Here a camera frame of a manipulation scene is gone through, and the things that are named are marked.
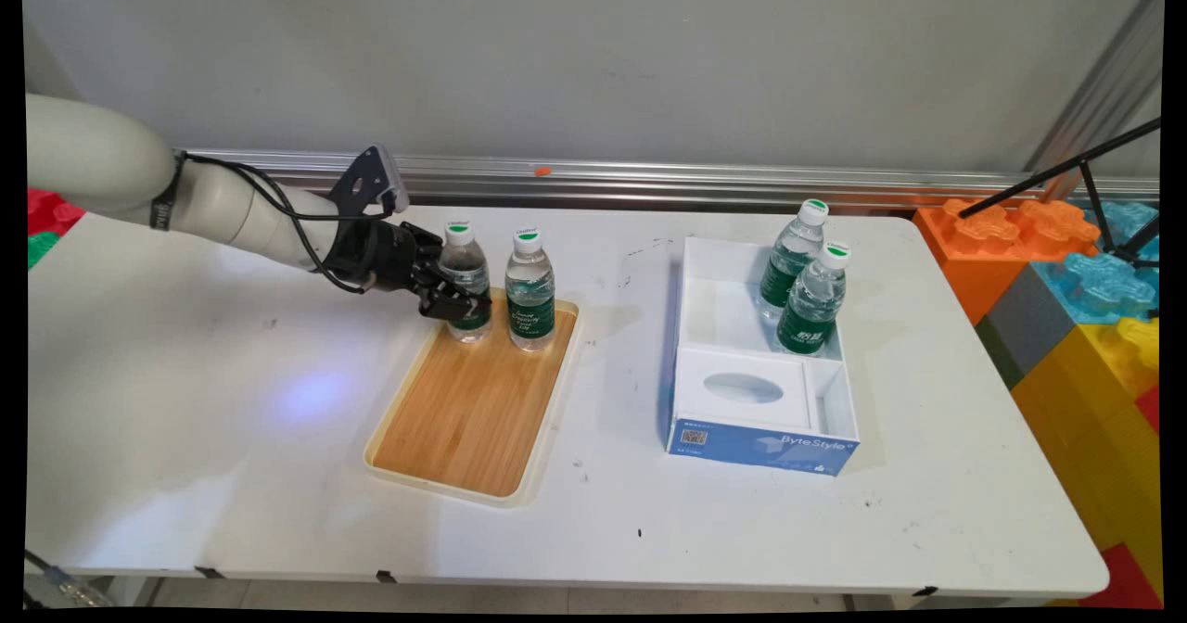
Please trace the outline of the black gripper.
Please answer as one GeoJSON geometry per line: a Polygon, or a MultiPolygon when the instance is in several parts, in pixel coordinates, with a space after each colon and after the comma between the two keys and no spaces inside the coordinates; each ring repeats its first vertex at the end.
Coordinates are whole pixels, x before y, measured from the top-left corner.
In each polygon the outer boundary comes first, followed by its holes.
{"type": "Polygon", "coordinates": [[[339,222],[324,267],[335,278],[361,290],[412,292],[418,290],[420,314],[440,322],[487,319],[491,314],[491,290],[470,292],[453,282],[418,286],[420,259],[439,260],[442,237],[424,227],[386,221],[339,222]]]}

